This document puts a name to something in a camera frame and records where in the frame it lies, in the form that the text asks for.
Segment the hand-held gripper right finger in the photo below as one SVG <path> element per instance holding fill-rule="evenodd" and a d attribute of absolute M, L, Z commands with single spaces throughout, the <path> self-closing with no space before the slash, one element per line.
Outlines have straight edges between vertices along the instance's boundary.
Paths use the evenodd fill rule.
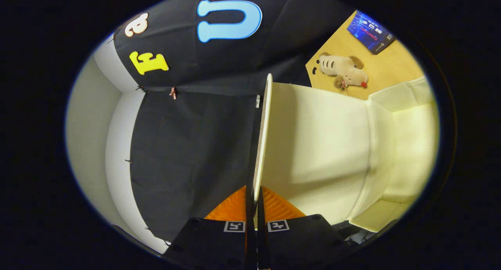
<path fill-rule="evenodd" d="M 257 240 L 263 270 L 331 269 L 353 247 L 322 215 L 307 216 L 264 186 L 258 196 Z"/>

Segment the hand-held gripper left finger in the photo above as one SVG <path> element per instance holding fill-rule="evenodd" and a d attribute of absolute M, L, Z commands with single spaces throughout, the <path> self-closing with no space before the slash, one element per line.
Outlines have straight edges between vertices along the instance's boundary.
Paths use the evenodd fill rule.
<path fill-rule="evenodd" d="M 187 220 L 163 257 L 181 270 L 255 270 L 256 236 L 247 216 L 246 186 L 205 217 Z"/>

